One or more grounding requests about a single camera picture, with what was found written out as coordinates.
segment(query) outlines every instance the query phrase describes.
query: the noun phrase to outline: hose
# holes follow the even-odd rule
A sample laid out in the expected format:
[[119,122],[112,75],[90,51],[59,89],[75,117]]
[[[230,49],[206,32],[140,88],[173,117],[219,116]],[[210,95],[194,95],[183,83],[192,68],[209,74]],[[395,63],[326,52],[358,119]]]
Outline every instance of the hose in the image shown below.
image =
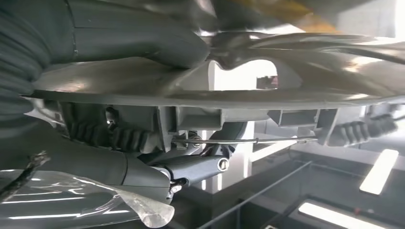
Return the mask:
[[328,140],[328,146],[352,146],[388,135],[398,130],[396,121],[391,114],[384,114],[367,119],[335,126]]

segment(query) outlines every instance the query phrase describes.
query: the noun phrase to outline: ceiling light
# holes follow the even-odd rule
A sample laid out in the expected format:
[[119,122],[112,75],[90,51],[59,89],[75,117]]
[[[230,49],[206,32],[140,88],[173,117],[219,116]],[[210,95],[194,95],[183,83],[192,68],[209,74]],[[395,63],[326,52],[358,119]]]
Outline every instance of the ceiling light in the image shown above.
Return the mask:
[[383,229],[375,224],[368,223],[311,203],[302,204],[298,208],[298,211],[348,229]]
[[397,157],[398,151],[391,149],[384,150],[378,156],[374,166],[364,179],[360,186],[360,190],[376,195],[381,194]]

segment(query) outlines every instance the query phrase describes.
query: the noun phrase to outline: black cable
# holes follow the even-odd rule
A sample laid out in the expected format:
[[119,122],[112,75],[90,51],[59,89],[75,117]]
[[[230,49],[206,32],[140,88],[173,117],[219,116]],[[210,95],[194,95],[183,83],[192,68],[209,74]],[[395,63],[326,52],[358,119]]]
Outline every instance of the black cable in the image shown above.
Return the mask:
[[38,167],[42,166],[50,158],[42,151],[30,157],[30,162],[24,171],[11,183],[0,190],[0,203],[10,199],[14,194],[26,185],[34,176]]

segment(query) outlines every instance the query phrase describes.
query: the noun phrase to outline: fluorescent light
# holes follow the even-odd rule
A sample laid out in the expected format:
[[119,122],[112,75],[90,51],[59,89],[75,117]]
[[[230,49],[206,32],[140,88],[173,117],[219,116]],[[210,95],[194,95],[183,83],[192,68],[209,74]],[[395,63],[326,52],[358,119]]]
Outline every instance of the fluorescent light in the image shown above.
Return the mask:
[[367,94],[354,94],[352,96],[349,96],[347,99],[363,99],[367,97],[369,97],[369,95]]
[[368,223],[311,203],[304,203],[298,208],[298,211],[348,229],[384,229],[375,224]]
[[218,184],[217,184],[218,191],[221,191],[222,190],[222,173],[218,174],[216,176],[216,178],[218,180]]
[[15,216],[9,217],[9,219],[42,219],[42,218],[59,218],[59,217],[73,217],[73,216],[80,216],[80,213],[63,214],[63,215],[44,215],[44,216]]
[[296,140],[288,140],[288,141],[274,143],[271,146],[268,146],[266,148],[257,150],[256,152],[252,153],[250,155],[250,161],[254,162],[254,161],[260,160],[260,159],[262,159],[262,158],[264,158],[266,156],[269,156],[269,155],[271,155],[273,153],[276,153],[276,152],[278,152],[278,151],[280,151],[282,149],[285,149],[285,148],[287,148],[289,146],[292,146],[295,143],[297,143]]
[[17,203],[35,203],[35,202],[48,202],[48,201],[61,201],[71,199],[84,199],[85,197],[73,197],[73,198],[59,198],[59,199],[38,199],[38,200],[25,200],[25,201],[6,201],[2,204],[17,204]]
[[202,189],[202,190],[206,190],[206,189],[207,189],[207,181],[206,181],[206,180],[201,181],[201,189]]
[[381,194],[397,157],[398,151],[391,149],[384,150],[378,156],[374,166],[364,179],[360,186],[360,190],[376,195]]

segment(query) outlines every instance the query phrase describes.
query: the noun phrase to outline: bolt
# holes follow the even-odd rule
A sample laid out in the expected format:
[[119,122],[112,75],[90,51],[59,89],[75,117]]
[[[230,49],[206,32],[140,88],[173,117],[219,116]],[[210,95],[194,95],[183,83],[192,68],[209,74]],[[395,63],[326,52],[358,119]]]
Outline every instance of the bolt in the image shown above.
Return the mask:
[[171,187],[171,189],[170,189],[170,191],[171,191],[172,193],[176,193],[176,192],[178,192],[178,191],[180,191],[180,190],[181,190],[181,185],[173,186],[173,187]]
[[221,158],[218,161],[218,169],[219,169],[219,171],[225,172],[226,170],[228,170],[228,168],[229,168],[229,160],[226,159],[226,158]]
[[[201,140],[202,138],[198,135],[191,137],[190,139]],[[200,148],[201,143],[191,143],[194,148]]]

